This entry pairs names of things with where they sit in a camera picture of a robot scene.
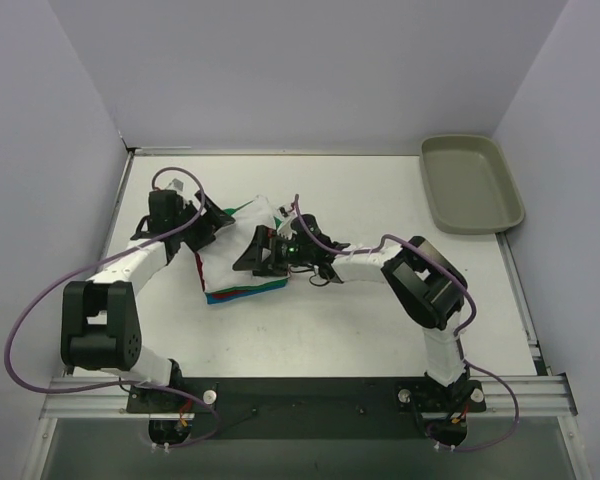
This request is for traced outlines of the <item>blue t shirt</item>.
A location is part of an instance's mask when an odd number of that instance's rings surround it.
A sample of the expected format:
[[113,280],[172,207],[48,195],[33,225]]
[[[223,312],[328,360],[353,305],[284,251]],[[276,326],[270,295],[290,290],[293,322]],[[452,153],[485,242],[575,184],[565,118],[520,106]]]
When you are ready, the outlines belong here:
[[225,298],[223,301],[217,302],[217,303],[209,304],[207,302],[207,298],[206,297],[205,298],[206,298],[206,302],[209,305],[221,304],[221,303],[226,303],[226,302],[229,302],[232,300],[237,300],[237,299],[244,298],[244,297],[249,297],[249,296],[266,293],[266,292],[273,291],[273,290],[278,290],[278,289],[284,288],[287,284],[288,284],[288,280],[286,278],[283,278],[283,279],[271,281],[271,282],[268,282],[268,283],[265,283],[262,285],[240,286],[240,287],[243,287],[243,290],[240,293],[238,293],[237,295],[234,295],[232,297]]

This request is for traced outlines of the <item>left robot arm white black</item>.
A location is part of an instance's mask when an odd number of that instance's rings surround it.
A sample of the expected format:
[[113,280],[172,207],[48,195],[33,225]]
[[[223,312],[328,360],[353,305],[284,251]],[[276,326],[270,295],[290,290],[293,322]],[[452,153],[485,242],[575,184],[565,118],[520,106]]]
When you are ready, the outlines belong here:
[[136,296],[182,246],[196,253],[235,224],[232,215],[201,192],[195,198],[199,205],[175,190],[151,192],[148,214],[127,244],[130,253],[85,281],[68,283],[63,291],[63,363],[149,384],[150,400],[167,412],[182,405],[185,387],[177,363],[143,345]]

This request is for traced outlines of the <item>white t shirt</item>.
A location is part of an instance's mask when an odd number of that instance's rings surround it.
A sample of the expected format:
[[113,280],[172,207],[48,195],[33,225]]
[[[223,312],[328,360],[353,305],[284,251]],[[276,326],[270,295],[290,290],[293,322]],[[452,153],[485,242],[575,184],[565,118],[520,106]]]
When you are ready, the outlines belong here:
[[233,264],[246,251],[257,226],[274,230],[281,224],[269,200],[262,195],[232,208],[224,209],[235,223],[223,229],[216,239],[195,253],[200,283],[209,305],[284,288],[289,275],[258,277],[250,271],[234,271]]

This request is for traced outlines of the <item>red t shirt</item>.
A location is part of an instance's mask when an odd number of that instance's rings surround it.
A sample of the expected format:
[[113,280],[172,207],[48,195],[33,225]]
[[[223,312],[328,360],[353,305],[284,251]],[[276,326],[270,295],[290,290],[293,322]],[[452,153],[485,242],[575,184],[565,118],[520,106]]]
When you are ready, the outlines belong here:
[[196,269],[197,269],[200,285],[202,288],[202,292],[205,295],[205,297],[207,298],[207,302],[209,304],[221,302],[225,298],[229,298],[234,295],[237,295],[238,293],[240,293],[243,290],[243,287],[232,286],[232,287],[228,287],[228,288],[217,290],[217,291],[210,291],[207,288],[206,281],[204,279],[202,259],[198,253],[195,253],[194,256],[195,256]]

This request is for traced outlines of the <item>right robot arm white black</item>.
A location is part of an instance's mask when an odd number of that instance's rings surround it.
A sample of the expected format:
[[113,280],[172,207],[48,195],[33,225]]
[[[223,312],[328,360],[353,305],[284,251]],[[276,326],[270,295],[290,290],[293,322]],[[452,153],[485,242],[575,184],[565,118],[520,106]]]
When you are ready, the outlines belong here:
[[235,271],[279,277],[293,267],[307,267],[329,284],[354,281],[388,285],[409,318],[423,329],[426,376],[443,387],[466,371],[457,340],[468,285],[464,277],[426,239],[405,241],[386,234],[376,247],[356,247],[331,240],[311,214],[290,223],[289,235],[259,225]]

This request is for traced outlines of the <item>green t shirt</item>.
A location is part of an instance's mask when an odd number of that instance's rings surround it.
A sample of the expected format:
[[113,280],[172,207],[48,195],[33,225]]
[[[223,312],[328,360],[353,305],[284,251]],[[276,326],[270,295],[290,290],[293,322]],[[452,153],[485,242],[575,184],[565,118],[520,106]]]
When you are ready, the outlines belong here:
[[261,277],[255,276],[250,271],[235,271],[233,264],[246,251],[254,237],[258,226],[266,226],[276,231],[281,223],[275,208],[265,196],[257,195],[245,205],[240,206],[233,214],[236,223],[231,230],[231,253],[229,273],[233,287],[248,288],[250,290],[266,290],[272,288],[274,283],[284,285],[286,277]]

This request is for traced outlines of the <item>grey plastic tray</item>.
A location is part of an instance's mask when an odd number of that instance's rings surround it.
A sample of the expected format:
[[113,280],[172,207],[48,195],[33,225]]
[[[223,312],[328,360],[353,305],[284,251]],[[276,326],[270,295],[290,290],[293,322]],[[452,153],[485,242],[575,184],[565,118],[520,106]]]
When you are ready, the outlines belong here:
[[435,135],[420,145],[430,214],[448,234],[497,234],[519,225],[525,208],[499,145],[488,137]]

